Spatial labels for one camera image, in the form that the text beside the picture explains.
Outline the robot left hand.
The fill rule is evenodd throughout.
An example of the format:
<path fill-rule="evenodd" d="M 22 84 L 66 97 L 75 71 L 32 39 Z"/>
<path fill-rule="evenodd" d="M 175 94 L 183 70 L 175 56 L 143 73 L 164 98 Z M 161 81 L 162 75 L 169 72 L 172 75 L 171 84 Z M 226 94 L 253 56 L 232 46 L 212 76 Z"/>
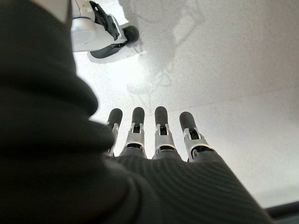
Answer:
<path fill-rule="evenodd" d="M 221 161 L 104 155 L 112 131 L 76 74 L 71 4 L 0 3 L 3 224 L 271 224 Z"/>

